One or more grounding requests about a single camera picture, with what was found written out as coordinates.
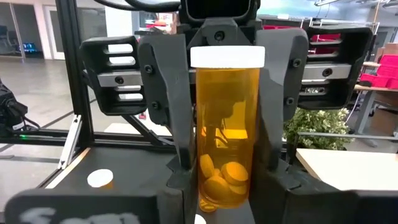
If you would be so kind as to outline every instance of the pill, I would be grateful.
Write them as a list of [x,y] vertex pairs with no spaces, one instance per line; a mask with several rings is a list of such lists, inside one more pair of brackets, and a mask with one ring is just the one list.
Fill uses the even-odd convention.
[[200,169],[206,179],[214,175],[214,164],[209,154],[200,156]]
[[203,199],[200,199],[199,208],[203,212],[214,212],[217,210],[217,207],[214,205],[210,205],[209,203],[205,202]]
[[222,177],[215,175],[205,181],[203,190],[213,200],[224,200],[230,193],[228,183]]
[[221,173],[228,183],[235,186],[244,185],[249,178],[247,170],[238,162],[224,164]]
[[221,171],[219,169],[214,169],[214,174],[215,176],[219,176],[219,177],[223,177],[223,175],[221,174]]
[[234,186],[230,184],[229,189],[233,196],[243,196],[248,192],[248,185],[244,184],[242,186]]

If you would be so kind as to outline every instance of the metal bracket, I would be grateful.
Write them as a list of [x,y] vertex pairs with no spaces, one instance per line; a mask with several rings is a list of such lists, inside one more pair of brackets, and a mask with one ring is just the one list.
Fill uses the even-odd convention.
[[65,169],[72,161],[73,153],[75,152],[77,140],[79,138],[81,129],[81,115],[74,115],[72,124],[70,125],[67,140],[63,146],[58,169]]

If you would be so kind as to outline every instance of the ceiling light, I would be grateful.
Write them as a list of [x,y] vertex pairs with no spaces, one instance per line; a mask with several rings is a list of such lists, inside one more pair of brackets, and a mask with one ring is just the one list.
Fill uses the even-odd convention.
[[330,4],[330,3],[333,3],[333,2],[337,2],[337,1],[340,1],[340,0],[319,0],[319,1],[315,2],[314,5],[323,6],[323,5]]

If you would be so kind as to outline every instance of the potted plant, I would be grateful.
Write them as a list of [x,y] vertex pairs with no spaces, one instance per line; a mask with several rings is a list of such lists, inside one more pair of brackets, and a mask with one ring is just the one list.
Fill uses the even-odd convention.
[[[294,117],[284,123],[284,138],[287,147],[292,147],[298,132],[347,134],[345,123],[347,109],[309,111],[298,108]],[[321,136],[300,136],[298,146],[308,149],[345,150],[344,144],[351,138],[326,138]]]

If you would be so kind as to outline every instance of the screw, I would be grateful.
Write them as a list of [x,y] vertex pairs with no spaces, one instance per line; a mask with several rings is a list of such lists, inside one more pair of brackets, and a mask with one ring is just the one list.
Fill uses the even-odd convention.
[[145,72],[147,72],[148,74],[153,74],[153,72],[154,72],[154,68],[152,68],[151,65],[145,65],[144,69],[145,69]]
[[123,84],[123,83],[124,83],[124,80],[123,80],[122,77],[116,77],[116,78],[114,79],[114,81],[115,81],[117,84]]
[[331,68],[327,68],[322,72],[322,76],[323,77],[328,77],[329,75],[331,75],[333,73],[333,70]]
[[286,105],[291,105],[294,103],[294,98],[293,97],[288,97],[286,98]]
[[294,59],[292,65],[293,65],[293,67],[297,68],[298,66],[301,65],[301,60],[298,58]]
[[157,101],[152,102],[151,105],[152,105],[152,107],[155,110],[159,110],[160,109],[160,105],[159,105],[159,103]]
[[225,33],[223,31],[217,31],[214,34],[214,39],[217,41],[222,41],[222,40],[224,40],[224,38],[225,38]]

